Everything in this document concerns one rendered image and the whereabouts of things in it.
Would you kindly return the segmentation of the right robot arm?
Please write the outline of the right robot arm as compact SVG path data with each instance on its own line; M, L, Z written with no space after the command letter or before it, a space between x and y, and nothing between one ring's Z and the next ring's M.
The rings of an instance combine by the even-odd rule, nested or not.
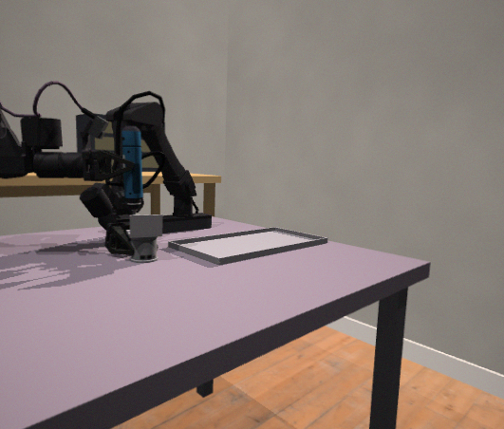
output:
M0 108L0 178L24 177L28 173L39 178L63 178L58 166L63 152L42 152L63 147L61 120L22 118L20 123L21 144ZM86 133L102 139L108 124L97 116Z

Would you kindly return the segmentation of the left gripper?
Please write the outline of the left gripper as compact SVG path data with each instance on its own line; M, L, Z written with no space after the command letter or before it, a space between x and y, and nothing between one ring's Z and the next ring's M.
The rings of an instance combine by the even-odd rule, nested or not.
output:
M107 224L108 228L106 228ZM107 220L105 228L105 247L110 253L134 255L134 248L130 243L131 238L125 232L125 230L130 230L130 215L128 214L128 208L117 209L116 216L113 215Z

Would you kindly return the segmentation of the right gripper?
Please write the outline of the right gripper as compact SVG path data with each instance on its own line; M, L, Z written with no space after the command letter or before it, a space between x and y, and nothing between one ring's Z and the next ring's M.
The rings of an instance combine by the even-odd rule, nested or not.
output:
M84 181L103 181L111 179L115 176L120 176L125 172L135 169L133 161L123 159L122 156L115 153L107 150L88 150L92 148L90 143L90 134L86 132L92 122L93 120L90 120L85 130L80 132L81 138L83 138L82 152L60 153L58 166L62 176L68 178L83 178ZM127 166L113 172L112 159L124 163Z

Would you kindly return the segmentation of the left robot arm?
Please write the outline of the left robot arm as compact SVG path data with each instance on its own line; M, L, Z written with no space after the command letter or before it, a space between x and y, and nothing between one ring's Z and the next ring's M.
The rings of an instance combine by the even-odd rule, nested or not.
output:
M106 113L106 120L112 121L115 154L116 120L118 119L119 109L120 107L117 107ZM123 114L125 110L127 110L127 112ZM113 121L113 114L115 121ZM211 214L193 214L193 196L196 196L196 186L189 171L185 170L178 161L177 156L165 135L162 124L163 111L159 103L129 103L122 111L121 120L122 121L118 121L119 156L122 156L121 131L124 126L133 125L139 128L140 136L144 139L151 152L160 151L164 153L166 157L161 173L163 177L163 184L170 195L174 196L174 212L172 215L163 215L162 222L212 218ZM144 125L146 125L146 128L145 126L142 126L143 123L145 123ZM80 201L93 217L98 218L99 224L105 230L107 220L111 216L116 215L116 207L112 205L114 194L116 194L114 204L117 209L129 207L127 205L126 198L124 198L124 191L121 186L111 186L110 188L109 185L106 185L105 183L94 183L80 195ZM133 211L130 207L128 214L133 215Z

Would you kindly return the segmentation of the white l-shaped bracket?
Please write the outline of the white l-shaped bracket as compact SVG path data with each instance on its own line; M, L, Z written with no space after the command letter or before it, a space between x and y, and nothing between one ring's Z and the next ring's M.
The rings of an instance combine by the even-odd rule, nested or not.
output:
M130 238L162 236L162 214L130 215Z

